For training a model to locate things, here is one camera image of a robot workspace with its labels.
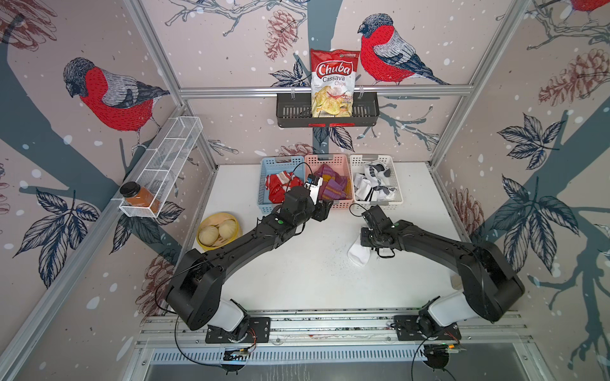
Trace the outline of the white grey sport sock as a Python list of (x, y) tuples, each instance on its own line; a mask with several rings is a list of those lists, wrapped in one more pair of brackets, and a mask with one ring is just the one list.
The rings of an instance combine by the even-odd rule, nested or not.
[(391, 184), (392, 169), (385, 163), (373, 161), (364, 164), (365, 178), (377, 186)]

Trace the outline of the purple yellow striped sock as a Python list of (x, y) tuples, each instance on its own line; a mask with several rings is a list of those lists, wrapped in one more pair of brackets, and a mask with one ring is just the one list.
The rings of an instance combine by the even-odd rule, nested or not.
[(329, 165), (323, 164), (315, 173), (322, 179), (319, 190), (321, 200), (343, 200), (349, 198), (348, 179), (341, 176)]

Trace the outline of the plain white sock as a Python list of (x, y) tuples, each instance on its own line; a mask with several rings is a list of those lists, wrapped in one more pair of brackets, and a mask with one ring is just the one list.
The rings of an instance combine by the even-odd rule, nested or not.
[(371, 257), (371, 249), (365, 246), (362, 246), (360, 243), (360, 239), (357, 238), (354, 241), (348, 250), (347, 253), (348, 259), (358, 267), (365, 267), (370, 260)]

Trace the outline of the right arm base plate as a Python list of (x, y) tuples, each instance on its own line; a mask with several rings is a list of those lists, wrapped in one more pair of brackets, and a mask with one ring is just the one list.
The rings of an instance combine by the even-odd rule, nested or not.
[(395, 330), (398, 341), (460, 341), (462, 335), (458, 325), (453, 323), (447, 327), (437, 325), (428, 317), (419, 315), (395, 315), (391, 327)]

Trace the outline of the red santa sock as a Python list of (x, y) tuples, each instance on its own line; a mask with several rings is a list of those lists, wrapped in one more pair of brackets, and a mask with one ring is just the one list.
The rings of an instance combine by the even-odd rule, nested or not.
[(265, 189), (268, 191), (268, 200), (273, 204), (284, 202), (288, 177), (280, 172), (266, 176)]
[(300, 179), (294, 172), (283, 171), (277, 175), (281, 181), (282, 188), (288, 192), (293, 187), (303, 186), (303, 180)]

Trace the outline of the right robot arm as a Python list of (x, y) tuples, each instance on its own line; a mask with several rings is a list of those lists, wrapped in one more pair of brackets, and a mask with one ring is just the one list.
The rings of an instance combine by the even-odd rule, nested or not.
[(381, 249), (413, 252), (460, 277), (460, 291), (434, 298), (419, 310), (417, 324), (426, 337), (438, 336), (446, 327), (471, 318), (498, 322), (525, 293), (516, 271), (495, 244), (456, 241), (405, 220), (392, 222), (379, 206), (370, 207), (362, 217), (367, 224), (361, 229), (362, 246), (376, 253)]

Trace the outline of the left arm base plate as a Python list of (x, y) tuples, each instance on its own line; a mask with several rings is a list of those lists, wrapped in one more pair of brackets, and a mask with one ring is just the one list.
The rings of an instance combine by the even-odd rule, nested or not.
[(270, 317), (247, 317), (233, 331), (225, 331), (209, 326), (205, 342), (207, 344), (254, 344), (268, 343), (271, 331)]

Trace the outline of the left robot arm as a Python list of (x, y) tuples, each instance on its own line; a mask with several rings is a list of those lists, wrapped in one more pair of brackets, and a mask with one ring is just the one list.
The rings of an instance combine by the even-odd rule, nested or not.
[(184, 254), (165, 292), (165, 301), (189, 330), (205, 325), (245, 334), (249, 315), (236, 302), (222, 299), (222, 286), (240, 268), (260, 255), (277, 249), (297, 235), (297, 228), (314, 219), (328, 218), (333, 202), (314, 201), (310, 190), (292, 188), (284, 202), (235, 241), (219, 249)]

